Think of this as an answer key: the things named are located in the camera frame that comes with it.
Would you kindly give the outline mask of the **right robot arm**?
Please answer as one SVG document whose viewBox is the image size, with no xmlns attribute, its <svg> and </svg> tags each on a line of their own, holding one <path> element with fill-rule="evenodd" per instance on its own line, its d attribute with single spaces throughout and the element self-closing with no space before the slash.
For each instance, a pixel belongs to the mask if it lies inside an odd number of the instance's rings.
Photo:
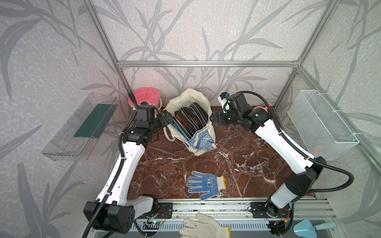
<svg viewBox="0 0 381 238">
<path fill-rule="evenodd" d="M 265 211 L 268 216 L 277 218 L 286 206 L 307 193 L 339 191 L 354 182 L 352 173 L 327 165 L 323 157 L 315 157 L 288 136 L 281 129 L 269 102 L 262 95 L 252 91 L 240 91 L 232 95 L 223 92 L 218 100 L 222 111 L 213 113 L 210 117 L 214 125 L 241 125 L 255 133 L 286 161 L 294 173 L 267 199 Z M 347 175 L 348 180 L 336 187 L 313 189 L 312 185 L 323 169 Z"/>
</svg>

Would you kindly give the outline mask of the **blue paddle case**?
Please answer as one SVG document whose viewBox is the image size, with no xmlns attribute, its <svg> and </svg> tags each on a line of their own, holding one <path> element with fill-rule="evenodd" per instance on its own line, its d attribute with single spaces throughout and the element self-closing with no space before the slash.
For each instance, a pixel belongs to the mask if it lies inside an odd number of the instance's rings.
<svg viewBox="0 0 381 238">
<path fill-rule="evenodd" d="M 173 121 L 172 122 L 173 126 L 177 129 L 177 131 L 187 140 L 189 141 L 190 138 L 188 135 L 181 129 L 181 127 L 177 124 L 177 122 Z"/>
</svg>

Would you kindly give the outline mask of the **cream canvas tote bag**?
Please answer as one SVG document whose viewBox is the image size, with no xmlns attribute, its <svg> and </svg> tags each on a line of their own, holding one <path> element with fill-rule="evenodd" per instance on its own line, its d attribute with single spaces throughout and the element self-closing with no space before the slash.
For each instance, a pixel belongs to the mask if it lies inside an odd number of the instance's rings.
<svg viewBox="0 0 381 238">
<path fill-rule="evenodd" d="M 189 88 L 171 99 L 165 110 L 173 119 L 164 128 L 169 141 L 179 140 L 195 156 L 216 149 L 210 102 L 201 92 Z"/>
</svg>

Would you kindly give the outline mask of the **black red paddle case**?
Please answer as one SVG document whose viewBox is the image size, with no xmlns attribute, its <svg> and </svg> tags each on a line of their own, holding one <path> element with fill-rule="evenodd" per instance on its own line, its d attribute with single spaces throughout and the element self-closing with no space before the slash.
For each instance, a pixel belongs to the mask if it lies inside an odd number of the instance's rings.
<svg viewBox="0 0 381 238">
<path fill-rule="evenodd" d="M 177 110 L 175 112 L 175 117 L 180 121 L 191 137 L 201 129 L 198 118 L 186 107 Z"/>
</svg>

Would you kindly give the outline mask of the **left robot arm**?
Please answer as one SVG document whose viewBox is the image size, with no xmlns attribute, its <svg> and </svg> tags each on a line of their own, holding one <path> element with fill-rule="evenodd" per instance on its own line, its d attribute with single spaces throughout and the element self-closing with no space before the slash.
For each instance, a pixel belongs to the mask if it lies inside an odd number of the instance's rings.
<svg viewBox="0 0 381 238">
<path fill-rule="evenodd" d="M 128 200 L 128 191 L 137 165 L 149 142 L 160 130 L 173 122 L 171 114 L 143 102 L 140 105 L 132 91 L 129 98 L 135 106 L 133 117 L 118 137 L 119 157 L 105 186 L 94 202 L 88 201 L 83 213 L 88 224 L 82 234 L 86 238 L 92 229 L 126 234 L 136 220 L 146 214 L 158 213 L 158 200 L 152 195 L 142 195 Z"/>
</svg>

